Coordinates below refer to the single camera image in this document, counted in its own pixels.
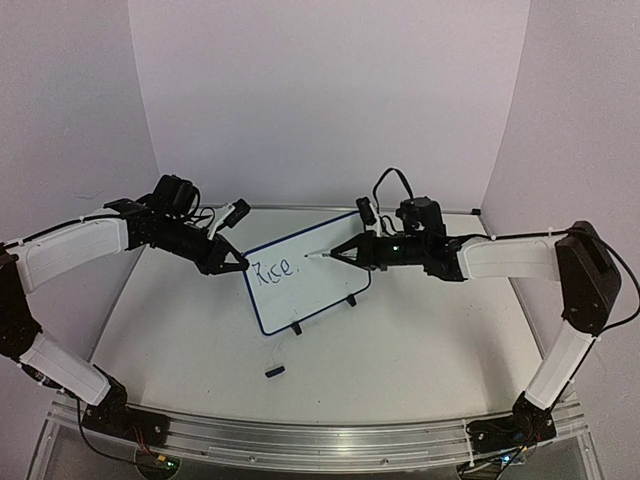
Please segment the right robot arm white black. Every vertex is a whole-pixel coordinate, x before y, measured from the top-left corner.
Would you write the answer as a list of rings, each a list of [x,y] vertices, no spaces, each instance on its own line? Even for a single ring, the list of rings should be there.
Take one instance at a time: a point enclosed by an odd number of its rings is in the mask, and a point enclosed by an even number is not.
[[[368,271],[420,266],[446,282],[536,279],[560,287],[559,333],[512,409],[523,426],[544,422],[605,331],[622,286],[619,263],[593,225],[578,221],[565,230],[542,233],[451,236],[440,205],[419,197],[400,203],[395,215],[402,229],[388,234],[368,198],[356,205],[364,230],[332,248],[331,259]]]

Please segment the blue marker cap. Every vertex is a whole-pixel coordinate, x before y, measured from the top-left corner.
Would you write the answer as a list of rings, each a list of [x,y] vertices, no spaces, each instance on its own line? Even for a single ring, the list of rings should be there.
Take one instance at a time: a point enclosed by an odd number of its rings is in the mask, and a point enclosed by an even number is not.
[[[281,374],[282,374],[282,373],[284,373],[285,371],[286,371],[286,369],[285,369],[285,367],[284,367],[284,366],[278,366],[278,367],[275,367],[275,368],[272,368],[272,369],[268,370],[268,371],[265,373],[265,376],[266,376],[267,378],[273,378],[273,377],[275,377],[275,376],[281,375]]]

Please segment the blue framed whiteboard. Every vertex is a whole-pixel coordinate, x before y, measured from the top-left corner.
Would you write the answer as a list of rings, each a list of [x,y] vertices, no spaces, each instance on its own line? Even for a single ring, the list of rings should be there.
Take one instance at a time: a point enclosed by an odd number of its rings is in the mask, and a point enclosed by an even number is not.
[[[244,253],[249,298],[263,335],[275,335],[295,321],[371,286],[371,274],[332,258],[305,254],[329,249],[363,231],[359,214],[343,213]]]

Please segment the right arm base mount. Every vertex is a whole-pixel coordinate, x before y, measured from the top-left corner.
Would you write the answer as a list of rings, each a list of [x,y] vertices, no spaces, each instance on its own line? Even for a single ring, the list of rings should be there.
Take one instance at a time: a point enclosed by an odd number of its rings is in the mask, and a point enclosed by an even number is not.
[[[530,447],[556,437],[554,420],[547,410],[526,407],[488,420],[474,420],[466,427],[474,454],[489,454]]]

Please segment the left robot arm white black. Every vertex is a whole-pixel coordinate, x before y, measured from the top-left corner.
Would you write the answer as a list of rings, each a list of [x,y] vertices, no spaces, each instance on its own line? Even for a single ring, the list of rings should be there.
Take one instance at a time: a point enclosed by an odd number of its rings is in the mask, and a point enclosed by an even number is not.
[[[248,262],[224,236],[250,212],[244,199],[205,210],[190,180],[163,175],[151,192],[121,198],[1,245],[1,355],[43,383],[96,406],[97,420],[127,434],[134,413],[112,396],[108,374],[67,347],[38,320],[33,297],[49,284],[108,259],[151,248],[190,262],[205,276],[244,272]]]

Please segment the white blue marker pen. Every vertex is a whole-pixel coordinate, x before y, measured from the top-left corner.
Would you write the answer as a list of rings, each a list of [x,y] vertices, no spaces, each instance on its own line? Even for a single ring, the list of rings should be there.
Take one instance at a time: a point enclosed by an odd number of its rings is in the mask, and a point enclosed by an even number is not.
[[[337,260],[356,260],[356,255],[347,255],[342,253],[331,253],[331,252],[313,252],[304,255],[304,258],[308,259],[320,259],[320,258],[332,258]]]

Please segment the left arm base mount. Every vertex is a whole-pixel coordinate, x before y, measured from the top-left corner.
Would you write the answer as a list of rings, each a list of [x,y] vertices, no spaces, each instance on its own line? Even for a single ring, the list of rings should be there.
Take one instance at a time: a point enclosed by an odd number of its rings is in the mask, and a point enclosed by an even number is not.
[[[166,415],[129,406],[126,389],[118,384],[110,387],[99,404],[85,408],[81,425],[84,429],[146,447],[162,447],[170,421]]]

